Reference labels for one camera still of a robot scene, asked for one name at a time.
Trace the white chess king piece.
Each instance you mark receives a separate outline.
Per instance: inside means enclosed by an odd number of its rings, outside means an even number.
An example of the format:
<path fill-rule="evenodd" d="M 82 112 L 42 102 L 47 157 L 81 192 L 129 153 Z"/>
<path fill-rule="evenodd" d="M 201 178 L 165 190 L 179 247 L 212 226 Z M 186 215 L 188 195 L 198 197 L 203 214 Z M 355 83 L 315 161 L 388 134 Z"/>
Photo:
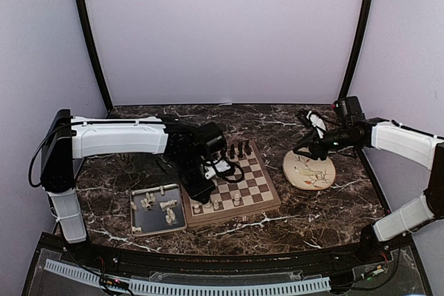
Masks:
<path fill-rule="evenodd" d="M 238 207 L 240 205 L 241 202 L 241 196 L 239 193 L 235 193 L 234 197 L 233 197 L 233 205 L 235 207 Z"/>

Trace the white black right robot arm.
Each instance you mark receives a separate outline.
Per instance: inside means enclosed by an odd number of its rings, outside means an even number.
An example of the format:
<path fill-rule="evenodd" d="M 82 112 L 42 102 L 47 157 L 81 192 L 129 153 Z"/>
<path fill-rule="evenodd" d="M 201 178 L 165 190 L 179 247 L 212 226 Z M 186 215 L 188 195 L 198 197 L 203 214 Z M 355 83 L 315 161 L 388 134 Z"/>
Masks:
<path fill-rule="evenodd" d="M 333 151 L 367 147 L 393 153 L 430 172 L 422 194 L 362 229 L 354 258 L 361 264 L 368 264 L 392 239 L 443 219 L 443 137 L 394 120 L 369 119 L 356 96 L 335 101 L 332 109 L 337 117 L 332 130 L 325 126 L 327 119 L 315 111 L 297 113 L 298 120 L 309 133 L 293 149 L 295 154 L 325 160 Z"/>

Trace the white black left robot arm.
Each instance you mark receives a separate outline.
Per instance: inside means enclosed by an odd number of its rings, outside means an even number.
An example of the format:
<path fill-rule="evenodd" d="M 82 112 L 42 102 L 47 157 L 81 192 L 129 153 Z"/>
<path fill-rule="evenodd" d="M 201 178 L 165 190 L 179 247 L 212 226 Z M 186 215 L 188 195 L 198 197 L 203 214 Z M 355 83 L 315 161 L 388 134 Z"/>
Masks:
<path fill-rule="evenodd" d="M 169 116 L 89 119 L 64 109 L 31 158 L 40 158 L 41 167 L 40 181 L 30 186 L 40 186 L 48 194 L 71 255 L 83 265 L 93 265 L 98 251 L 87 242 L 73 160 L 122 153 L 161 155 L 173 164 L 191 199 L 205 204 L 214 190 L 211 179 L 230 170 L 225 147 L 223 132 L 215 123 L 194 126 Z"/>

